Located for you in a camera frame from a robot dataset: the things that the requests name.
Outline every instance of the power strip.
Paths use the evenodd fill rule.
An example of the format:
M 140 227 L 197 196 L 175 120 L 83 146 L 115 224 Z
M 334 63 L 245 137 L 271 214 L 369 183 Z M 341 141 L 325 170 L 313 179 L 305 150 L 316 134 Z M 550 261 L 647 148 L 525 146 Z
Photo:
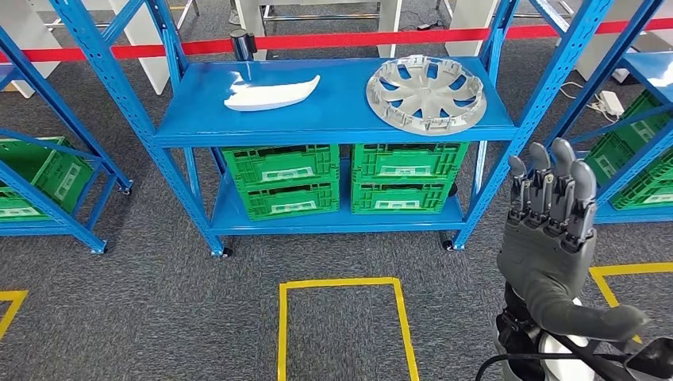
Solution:
M 615 117 L 620 117 L 624 113 L 624 107 L 622 107 L 619 98 L 614 92 L 601 91 L 598 98 L 601 100 L 601 104 L 606 113 Z

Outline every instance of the gray carpet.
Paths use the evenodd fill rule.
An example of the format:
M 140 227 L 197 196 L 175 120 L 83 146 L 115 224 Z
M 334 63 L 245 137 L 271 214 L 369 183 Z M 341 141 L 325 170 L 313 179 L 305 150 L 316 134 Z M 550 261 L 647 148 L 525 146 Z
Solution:
M 406 2 L 402 27 L 445 19 L 445 12 L 433 10 L 434 3 Z M 232 28 L 226 23 L 229 2 L 199 0 L 199 5 L 202 15 L 188 17 L 183 39 L 226 37 Z M 287 14 L 338 10 L 277 9 Z M 368 31 L 375 24 L 311 21 L 273 28 L 276 34 L 292 34 Z M 62 30 L 56 35 L 69 42 Z M 513 117 L 521 112 L 553 47 L 553 40 L 505 43 L 498 90 Z M 441 55 L 443 50 L 438 44 L 399 48 L 400 55 L 410 53 Z M 271 54 L 283 59 L 373 56 L 375 50 Z M 138 62 L 123 61 L 122 67 L 158 121 L 170 89 L 156 96 Z M 572 74 L 570 79 L 579 77 Z M 71 237 L 0 239 L 0 290 L 29 291 L 0 341 L 0 379 L 273 380 L 279 283 L 335 277 L 401 280 L 421 380 L 473 378 L 481 362 L 494 354 L 490 330 L 502 308 L 503 286 L 494 257 L 502 237 L 507 186 L 463 252 L 442 251 L 432 232 L 236 237 L 227 240 L 236 255 L 215 260 L 91 69 L 85 63 L 62 63 L 49 82 L 136 183 L 132 196 L 114 194 L 100 218 L 96 232 L 109 240 L 110 248 L 104 256 L 88 254 Z M 624 104 L 641 90 L 607 86 Z M 556 99 L 536 139 L 546 135 L 568 105 L 566 98 Z M 0 94 L 0 120 L 3 127 L 34 135 L 63 133 L 37 96 L 25 100 Z M 599 125 L 602 117 L 591 111 L 578 123 L 579 128 Z M 497 147 L 490 146 L 491 160 Z M 197 160 L 210 166 L 207 152 L 199 152 Z M 474 161 L 472 146 L 459 177 L 463 203 Z M 205 175 L 202 182 L 206 205 L 212 205 L 216 179 Z M 596 262 L 671 261 L 671 227 L 601 226 Z M 654 319 L 642 335 L 645 339 L 671 335 L 672 280 L 669 275 L 624 275 L 608 281 L 621 302 L 639 306 Z M 590 280 L 583 301 L 606 306 Z M 288 302 L 288 379 L 409 379 L 391 287 L 290 290 Z M 0 303 L 0 312 L 6 304 Z M 496 370 L 487 379 L 497 379 Z

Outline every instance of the green plastic crate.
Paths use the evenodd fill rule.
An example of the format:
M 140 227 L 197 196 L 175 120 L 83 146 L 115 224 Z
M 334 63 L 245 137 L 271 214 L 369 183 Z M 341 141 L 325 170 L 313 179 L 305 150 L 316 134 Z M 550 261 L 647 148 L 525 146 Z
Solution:
M 642 113 L 659 105 L 659 101 L 653 95 L 644 91 L 624 112 L 622 118 Z M 667 113 L 654 115 L 607 133 L 601 138 L 585 158 L 586 163 L 594 170 L 598 184 L 608 183 L 619 168 L 626 164 L 669 120 Z M 673 205 L 670 180 L 673 180 L 673 149 L 664 151 L 653 160 L 610 199 L 610 204 L 617 210 Z
M 452 184 L 469 143 L 355 144 L 354 183 Z
M 41 139 L 71 147 L 65 137 Z M 79 194 L 93 173 L 89 164 L 78 156 L 22 140 L 0 139 L 0 160 L 68 213 L 75 208 Z M 0 221 L 44 219 L 49 219 L 49 216 L 0 182 Z
M 339 145 L 220 148 L 239 191 L 339 179 Z
M 617 210 L 673 206 L 673 179 L 641 173 L 610 199 Z
M 594 170 L 598 185 L 604 185 L 633 155 L 629 145 L 610 132 L 596 143 L 584 161 Z
M 620 119 L 625 119 L 632 115 L 640 114 L 644 111 L 651 110 L 655 107 L 661 106 L 661 102 L 645 90 L 622 114 Z M 647 117 L 642 121 L 637 121 L 631 125 L 615 130 L 617 137 L 622 139 L 629 145 L 632 151 L 637 152 L 641 149 L 652 137 L 656 135 L 668 123 L 671 117 L 668 113 L 661 113 Z
M 360 184 L 351 189 L 354 214 L 439 213 L 451 189 L 449 184 Z
M 339 210 L 339 182 L 296 185 L 240 193 L 253 221 Z

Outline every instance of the robot finger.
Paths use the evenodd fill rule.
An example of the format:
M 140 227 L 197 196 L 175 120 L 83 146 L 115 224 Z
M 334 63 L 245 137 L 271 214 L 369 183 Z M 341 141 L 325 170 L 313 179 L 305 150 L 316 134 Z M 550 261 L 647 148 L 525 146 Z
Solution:
M 571 166 L 575 162 L 575 152 L 567 140 L 556 138 L 552 142 L 552 154 L 556 166 L 553 169 L 551 205 L 549 208 L 549 230 L 555 234 L 565 231 L 570 217 L 572 203 L 575 200 L 575 181 L 571 175 Z
M 518 156 L 510 156 L 507 161 L 512 176 L 509 218 L 520 221 L 528 214 L 530 181 L 526 178 L 525 164 Z
M 540 225 L 548 216 L 552 200 L 552 161 L 547 150 L 540 143 L 533 143 L 529 148 L 533 158 L 533 172 L 530 175 L 530 212 L 531 222 Z
M 593 236 L 596 215 L 596 176 L 589 165 L 576 160 L 571 166 L 571 176 L 575 180 L 575 200 L 567 224 L 567 239 L 579 247 L 588 237 Z

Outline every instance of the white table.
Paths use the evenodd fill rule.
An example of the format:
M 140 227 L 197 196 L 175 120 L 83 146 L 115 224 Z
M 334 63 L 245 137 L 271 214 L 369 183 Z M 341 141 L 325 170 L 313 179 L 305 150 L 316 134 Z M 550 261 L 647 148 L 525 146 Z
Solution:
M 261 37 L 265 36 L 263 15 L 260 10 L 261 6 L 315 6 L 319 4 L 361 2 L 378 2 L 381 4 L 379 11 L 379 32 L 398 31 L 402 0 L 236 0 L 236 8 L 240 17 L 240 27 L 254 33 L 255 36 Z M 395 57 L 395 45 L 379 45 L 378 49 L 379 56 L 381 57 Z M 256 60 L 265 60 L 266 58 L 266 50 L 260 50 L 255 53 Z
M 630 20 L 640 6 L 640 2 L 633 0 L 614 0 L 604 21 Z M 653 18 L 673 17 L 673 0 L 666 0 L 656 11 Z M 603 57 L 617 40 L 617 34 L 595 34 L 586 44 L 582 55 L 577 60 L 575 68 L 584 79 L 589 79 Z M 670 29 L 642 32 L 633 47 L 638 52 L 666 52 L 673 50 L 673 32 Z M 626 69 L 617 69 L 613 77 L 622 82 L 629 72 Z
M 496 0 L 459 0 L 453 10 L 449 29 L 488 28 Z M 444 44 L 450 56 L 477 56 L 482 40 L 457 41 Z
M 54 9 L 48 0 L 0 0 L 2 12 L 0 12 L 0 25 L 12 37 L 12 40 L 21 49 L 61 48 L 60 44 L 52 36 L 49 29 L 37 14 L 38 11 L 51 11 Z M 112 10 L 115 14 L 124 7 L 128 0 L 83 0 L 82 3 L 88 10 Z M 136 15 L 124 28 L 126 37 L 131 45 L 161 44 L 161 39 L 154 26 L 154 21 L 143 5 Z M 154 91 L 161 94 L 168 81 L 168 65 L 165 57 L 140 58 L 143 67 Z M 59 62 L 35 63 L 37 70 L 47 78 L 58 66 Z M 33 89 L 24 81 L 13 81 L 14 87 L 29 98 Z

